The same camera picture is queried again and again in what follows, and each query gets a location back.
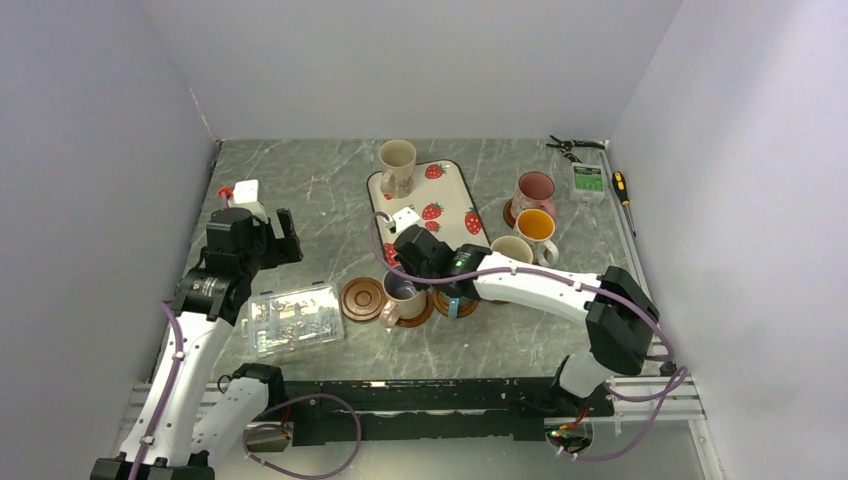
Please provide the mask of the grey purple mug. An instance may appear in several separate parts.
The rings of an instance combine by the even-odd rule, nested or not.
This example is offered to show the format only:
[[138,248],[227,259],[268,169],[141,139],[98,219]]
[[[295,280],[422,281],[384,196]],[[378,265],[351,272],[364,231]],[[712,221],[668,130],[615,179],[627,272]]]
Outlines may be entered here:
[[387,303],[378,321],[386,328],[396,325],[400,318],[409,319],[422,312],[427,304],[432,304],[426,290],[418,290],[414,284],[398,274],[387,272],[382,279]]

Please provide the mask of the brown wooden coaster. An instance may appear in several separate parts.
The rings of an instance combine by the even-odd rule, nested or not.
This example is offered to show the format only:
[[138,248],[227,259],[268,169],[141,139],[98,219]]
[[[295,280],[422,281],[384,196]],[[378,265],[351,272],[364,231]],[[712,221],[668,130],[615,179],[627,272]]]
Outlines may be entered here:
[[400,318],[396,325],[402,328],[415,328],[424,324],[432,315],[434,307],[427,304],[420,314],[409,319]]
[[371,277],[358,277],[348,282],[340,296],[344,316],[357,323],[376,320],[387,303],[382,283]]
[[513,201],[508,200],[503,207],[503,219],[509,228],[513,228],[516,223],[517,216],[521,213],[521,210],[516,210],[513,207]]
[[[433,301],[435,309],[443,316],[446,316],[446,298],[448,296],[440,291],[435,291],[433,295]],[[460,299],[460,309],[459,309],[459,318],[466,317],[473,313],[478,307],[480,301],[476,299],[471,299],[468,297],[454,297]]]

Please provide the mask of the clear plastic parts box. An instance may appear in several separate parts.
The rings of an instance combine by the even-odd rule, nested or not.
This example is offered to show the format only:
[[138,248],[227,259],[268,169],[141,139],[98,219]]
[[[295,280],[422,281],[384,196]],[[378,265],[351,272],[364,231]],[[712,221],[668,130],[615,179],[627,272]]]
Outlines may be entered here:
[[319,282],[286,292],[251,297],[241,324],[250,351],[260,357],[345,338],[336,288]]

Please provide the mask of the cream patterned mug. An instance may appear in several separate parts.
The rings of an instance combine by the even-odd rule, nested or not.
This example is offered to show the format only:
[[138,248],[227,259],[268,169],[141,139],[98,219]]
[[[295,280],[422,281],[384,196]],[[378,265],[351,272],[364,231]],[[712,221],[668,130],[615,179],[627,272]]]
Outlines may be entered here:
[[501,236],[495,239],[490,247],[493,252],[500,253],[512,260],[530,264],[534,261],[534,253],[530,245],[517,236]]

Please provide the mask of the white mug orange inside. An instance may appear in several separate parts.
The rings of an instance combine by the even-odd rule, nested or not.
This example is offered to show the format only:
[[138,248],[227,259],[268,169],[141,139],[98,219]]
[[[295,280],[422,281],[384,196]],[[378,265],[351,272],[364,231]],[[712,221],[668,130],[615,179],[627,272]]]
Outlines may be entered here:
[[558,247],[552,241],[555,221],[542,209],[522,211],[515,220],[514,232],[531,248],[533,263],[553,268],[559,261]]

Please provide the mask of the pink mug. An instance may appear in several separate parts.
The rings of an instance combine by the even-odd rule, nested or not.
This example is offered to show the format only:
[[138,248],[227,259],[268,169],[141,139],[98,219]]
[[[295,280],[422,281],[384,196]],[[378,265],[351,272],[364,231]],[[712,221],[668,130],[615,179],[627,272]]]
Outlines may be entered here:
[[508,212],[513,219],[517,219],[525,210],[540,209],[555,218],[556,207],[552,201],[554,193],[555,184],[551,177],[538,171],[526,172],[518,180]]

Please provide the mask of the blue mug yellow inside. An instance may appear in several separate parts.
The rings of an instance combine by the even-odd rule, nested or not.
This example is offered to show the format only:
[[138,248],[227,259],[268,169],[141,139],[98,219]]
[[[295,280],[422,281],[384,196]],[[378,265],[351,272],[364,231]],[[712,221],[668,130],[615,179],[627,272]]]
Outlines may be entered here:
[[450,319],[459,317],[460,299],[454,297],[446,298],[446,316]]

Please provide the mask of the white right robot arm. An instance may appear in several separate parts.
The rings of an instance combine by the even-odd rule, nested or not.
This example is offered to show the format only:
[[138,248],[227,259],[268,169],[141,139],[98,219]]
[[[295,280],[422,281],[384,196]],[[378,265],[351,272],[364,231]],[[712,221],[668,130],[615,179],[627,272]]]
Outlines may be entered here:
[[394,222],[395,260],[404,279],[432,287],[449,298],[503,301],[584,325],[587,350],[568,355],[555,375],[551,401],[574,415],[614,375],[635,376],[649,359],[659,313],[624,269],[602,274],[571,273],[511,259],[487,247],[457,249],[426,228]]

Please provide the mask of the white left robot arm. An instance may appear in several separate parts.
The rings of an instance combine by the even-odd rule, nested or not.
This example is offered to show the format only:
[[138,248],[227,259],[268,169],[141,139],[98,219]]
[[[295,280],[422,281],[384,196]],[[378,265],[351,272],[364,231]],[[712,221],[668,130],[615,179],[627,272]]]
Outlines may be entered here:
[[213,367],[261,270],[297,263],[303,253],[292,215],[271,221],[245,207],[216,210],[197,263],[162,305],[169,334],[141,413],[113,458],[96,460],[93,479],[212,479],[213,458],[230,448],[256,416],[279,417],[287,406],[280,368],[244,364],[228,393],[204,420],[197,415]]

